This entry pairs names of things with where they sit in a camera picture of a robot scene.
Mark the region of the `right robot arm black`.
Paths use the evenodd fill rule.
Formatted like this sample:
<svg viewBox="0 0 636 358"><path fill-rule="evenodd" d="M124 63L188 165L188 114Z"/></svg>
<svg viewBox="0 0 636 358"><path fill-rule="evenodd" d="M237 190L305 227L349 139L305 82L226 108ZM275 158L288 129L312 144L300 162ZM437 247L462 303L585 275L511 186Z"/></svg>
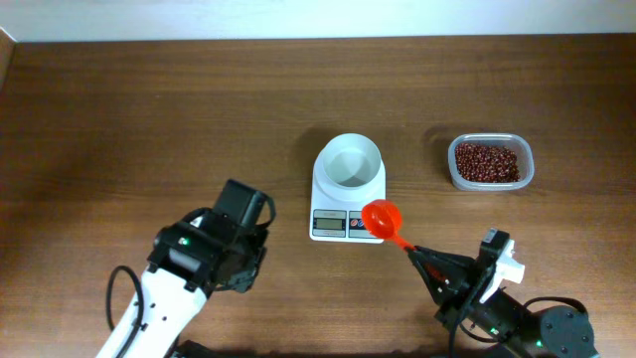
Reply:
<svg viewBox="0 0 636 358"><path fill-rule="evenodd" d="M482 245L479 256L437 252L415 246L406 251L433 301L435 318L449 332L448 355L456 355L457 332L468 333L465 320L486 333L470 337L492 346L489 357L597 357L594 332L586 307L568 297L536 297L520 303L498 288L485 301L481 296L494 281L505 248Z"/></svg>

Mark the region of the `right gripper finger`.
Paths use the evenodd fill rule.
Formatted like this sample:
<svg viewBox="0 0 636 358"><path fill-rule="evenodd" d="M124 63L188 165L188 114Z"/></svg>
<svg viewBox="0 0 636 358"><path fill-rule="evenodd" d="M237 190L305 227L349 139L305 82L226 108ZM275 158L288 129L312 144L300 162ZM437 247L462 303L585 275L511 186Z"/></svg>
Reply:
<svg viewBox="0 0 636 358"><path fill-rule="evenodd" d="M421 276L435 304L441 306L455 295L449 287L449 278L438 263L427 261L422 256L410 256L409 259Z"/></svg>
<svg viewBox="0 0 636 358"><path fill-rule="evenodd" d="M468 270L475 264L475 260L470 257L439 252L419 246L407 249L406 254L418 270Z"/></svg>

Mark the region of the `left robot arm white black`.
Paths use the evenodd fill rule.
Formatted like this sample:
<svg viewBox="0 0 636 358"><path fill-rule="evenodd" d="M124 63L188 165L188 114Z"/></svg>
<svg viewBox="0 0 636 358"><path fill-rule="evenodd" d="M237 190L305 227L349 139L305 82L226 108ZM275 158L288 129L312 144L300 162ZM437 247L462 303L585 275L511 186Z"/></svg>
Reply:
<svg viewBox="0 0 636 358"><path fill-rule="evenodd" d="M216 291L249 291L267 249L273 199L239 181L226 182L213 207L202 207L162 228L141 275L127 267L133 297L99 350L101 357L165 357Z"/></svg>

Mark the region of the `orange measuring scoop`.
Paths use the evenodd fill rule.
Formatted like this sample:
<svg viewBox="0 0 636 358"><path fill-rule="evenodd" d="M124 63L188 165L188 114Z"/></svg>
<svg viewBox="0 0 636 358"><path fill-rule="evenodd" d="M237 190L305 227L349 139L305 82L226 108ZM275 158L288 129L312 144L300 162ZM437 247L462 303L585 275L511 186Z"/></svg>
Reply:
<svg viewBox="0 0 636 358"><path fill-rule="evenodd" d="M367 231L375 237L393 242L404 251L414 249L414 245L399 233L402 216L393 202L386 199L372 201L363 208L362 220Z"/></svg>

